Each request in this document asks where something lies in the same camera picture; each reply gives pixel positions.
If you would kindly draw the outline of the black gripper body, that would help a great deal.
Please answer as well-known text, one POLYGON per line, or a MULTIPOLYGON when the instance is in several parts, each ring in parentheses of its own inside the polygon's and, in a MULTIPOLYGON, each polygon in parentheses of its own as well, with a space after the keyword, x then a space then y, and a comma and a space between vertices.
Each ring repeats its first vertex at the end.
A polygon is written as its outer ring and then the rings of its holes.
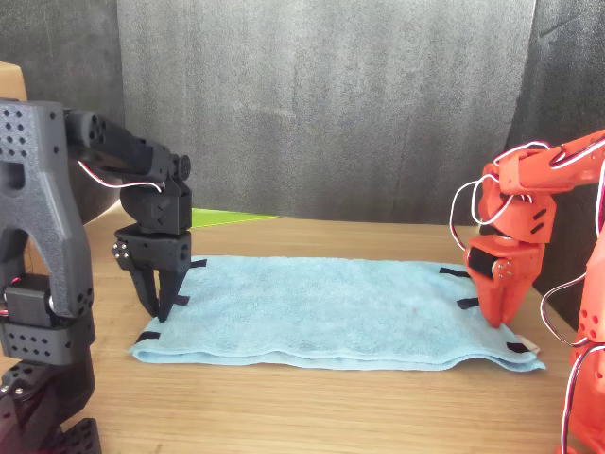
POLYGON ((191 234, 146 233, 137 224, 114 232, 112 255, 123 270, 128 264, 140 269, 188 271, 191 264, 191 234))

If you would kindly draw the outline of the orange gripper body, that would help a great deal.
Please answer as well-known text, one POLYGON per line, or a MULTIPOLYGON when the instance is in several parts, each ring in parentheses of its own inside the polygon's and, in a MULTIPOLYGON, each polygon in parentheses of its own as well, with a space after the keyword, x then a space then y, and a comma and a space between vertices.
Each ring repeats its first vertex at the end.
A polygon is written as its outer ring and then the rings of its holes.
POLYGON ((528 280, 541 271, 545 244, 528 243, 498 235, 476 236, 466 252, 466 267, 477 282, 501 284, 528 280))

